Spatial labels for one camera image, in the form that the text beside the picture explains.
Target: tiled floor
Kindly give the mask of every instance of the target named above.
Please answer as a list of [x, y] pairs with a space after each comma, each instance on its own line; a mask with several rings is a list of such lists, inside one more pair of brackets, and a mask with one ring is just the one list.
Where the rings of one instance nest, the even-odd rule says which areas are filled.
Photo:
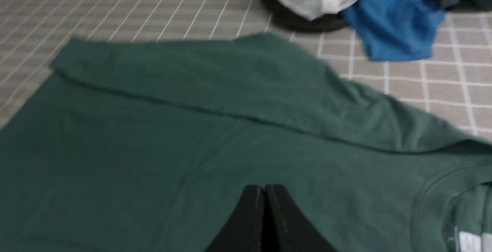
[[450, 14], [434, 57], [369, 62], [351, 29], [322, 35], [278, 30], [259, 0], [0, 0], [0, 127], [50, 75], [72, 35], [113, 41], [235, 38], [273, 31], [339, 74], [492, 139], [492, 14]]

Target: green t-shirt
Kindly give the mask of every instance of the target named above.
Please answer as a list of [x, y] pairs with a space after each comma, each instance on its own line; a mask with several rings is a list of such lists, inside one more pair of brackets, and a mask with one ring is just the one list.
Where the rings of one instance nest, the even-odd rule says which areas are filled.
[[0, 131], [5, 251], [200, 252], [247, 184], [284, 184], [339, 252], [492, 232], [489, 143], [276, 36], [73, 39], [53, 67]]

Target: neckline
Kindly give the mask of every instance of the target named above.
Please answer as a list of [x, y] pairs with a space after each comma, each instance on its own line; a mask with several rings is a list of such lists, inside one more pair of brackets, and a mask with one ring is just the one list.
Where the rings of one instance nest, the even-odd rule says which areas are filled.
[[448, 252], [442, 236], [451, 199], [478, 184], [492, 181], [492, 164], [461, 166], [426, 182], [412, 207], [411, 242], [415, 252]]

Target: clothing label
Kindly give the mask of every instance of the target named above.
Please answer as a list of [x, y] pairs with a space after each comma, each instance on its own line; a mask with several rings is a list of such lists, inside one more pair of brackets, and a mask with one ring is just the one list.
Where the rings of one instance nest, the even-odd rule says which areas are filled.
[[468, 232], [460, 232], [460, 251], [482, 252], [482, 238]]
[[482, 234], [482, 252], [492, 252], [492, 234]]

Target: blue clothing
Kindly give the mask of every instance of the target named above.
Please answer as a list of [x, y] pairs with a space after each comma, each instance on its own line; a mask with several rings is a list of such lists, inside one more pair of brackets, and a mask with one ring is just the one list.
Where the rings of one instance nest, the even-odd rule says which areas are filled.
[[359, 33], [369, 58], [409, 61], [432, 56], [445, 12], [429, 0], [359, 0], [342, 14]]

